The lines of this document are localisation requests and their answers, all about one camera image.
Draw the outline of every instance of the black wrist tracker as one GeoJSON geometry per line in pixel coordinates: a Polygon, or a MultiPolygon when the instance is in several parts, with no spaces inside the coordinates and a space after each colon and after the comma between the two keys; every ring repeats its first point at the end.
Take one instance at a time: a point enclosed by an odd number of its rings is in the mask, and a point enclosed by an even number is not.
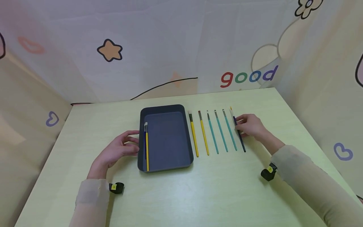
{"type": "Polygon", "coordinates": [[[124,186],[125,185],[123,183],[120,183],[120,182],[117,182],[115,184],[110,183],[109,184],[109,190],[112,193],[121,194],[123,192],[124,186]]]}
{"type": "Polygon", "coordinates": [[[261,177],[267,181],[270,181],[275,177],[276,171],[277,167],[273,163],[270,163],[270,165],[261,172],[261,177]]]}

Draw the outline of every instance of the orange star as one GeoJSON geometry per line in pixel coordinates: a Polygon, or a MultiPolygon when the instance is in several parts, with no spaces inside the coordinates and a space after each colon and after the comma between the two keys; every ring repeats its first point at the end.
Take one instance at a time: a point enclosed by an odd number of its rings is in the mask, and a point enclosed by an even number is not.
{"type": "MultiPolygon", "coordinates": [[[[170,81],[175,81],[175,80],[180,80],[180,79],[182,79],[182,77],[177,72],[174,71],[173,77],[170,79],[170,81]]],[[[181,81],[176,81],[173,84],[178,88],[178,87],[180,87],[181,83],[182,83],[181,81]]]]}
{"type": "Polygon", "coordinates": [[[97,48],[97,52],[100,53],[108,62],[111,62],[114,59],[121,60],[121,51],[122,46],[114,44],[114,42],[112,42],[110,39],[106,39],[103,43],[103,46],[97,48]]]}

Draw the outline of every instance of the light green tabletop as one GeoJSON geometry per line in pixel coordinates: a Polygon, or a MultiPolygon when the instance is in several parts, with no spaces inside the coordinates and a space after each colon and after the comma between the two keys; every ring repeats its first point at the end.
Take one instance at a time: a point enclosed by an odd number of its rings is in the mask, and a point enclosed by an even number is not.
{"type": "Polygon", "coordinates": [[[182,104],[186,111],[192,111],[199,158],[193,141],[194,162],[187,169],[145,174],[138,170],[137,158],[122,158],[107,175],[109,182],[125,184],[123,195],[110,197],[109,226],[325,226],[279,176],[269,183],[260,177],[270,155],[259,142],[246,138],[244,153],[233,133],[238,149],[235,151],[222,113],[225,109],[233,129],[229,106],[235,116],[256,114],[268,130],[310,156],[355,196],[274,88],[198,94],[74,106],[16,226],[68,226],[79,185],[95,157],[120,133],[139,129],[143,108],[172,104],[182,104]],[[206,153],[198,110],[202,112],[210,156],[206,153]],[[228,153],[214,110],[220,117],[228,153]]]}

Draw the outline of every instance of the sleeve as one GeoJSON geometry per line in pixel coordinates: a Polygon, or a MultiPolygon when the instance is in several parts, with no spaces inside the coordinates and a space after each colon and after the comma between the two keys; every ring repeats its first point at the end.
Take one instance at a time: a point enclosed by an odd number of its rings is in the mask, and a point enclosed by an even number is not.
{"type": "Polygon", "coordinates": [[[271,158],[277,173],[328,227],[363,226],[363,209],[297,148],[285,145],[271,158]]]}
{"type": "Polygon", "coordinates": [[[105,227],[109,196],[106,179],[84,180],[69,227],[105,227]]]}

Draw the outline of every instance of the dark gray tray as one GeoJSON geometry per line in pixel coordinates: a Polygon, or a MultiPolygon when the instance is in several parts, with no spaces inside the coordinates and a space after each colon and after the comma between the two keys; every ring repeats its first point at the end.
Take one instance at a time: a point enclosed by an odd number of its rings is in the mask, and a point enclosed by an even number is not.
{"type": "Polygon", "coordinates": [[[182,105],[144,108],[140,113],[138,168],[146,171],[144,123],[148,123],[149,172],[186,168],[194,160],[182,105]]]}

